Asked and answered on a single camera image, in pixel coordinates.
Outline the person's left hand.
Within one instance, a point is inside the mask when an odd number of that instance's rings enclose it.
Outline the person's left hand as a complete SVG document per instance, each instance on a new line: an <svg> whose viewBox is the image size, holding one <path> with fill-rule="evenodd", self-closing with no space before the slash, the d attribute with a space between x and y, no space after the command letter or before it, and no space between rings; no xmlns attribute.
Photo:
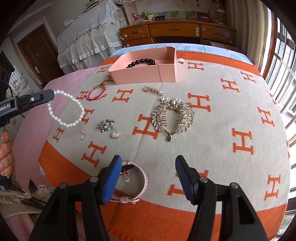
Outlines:
<svg viewBox="0 0 296 241"><path fill-rule="evenodd" d="M10 141L10 134L7 130L1 134L0 147L0 171L2 176L11 176L15 171L15 156L13 154L13 145Z"/></svg>

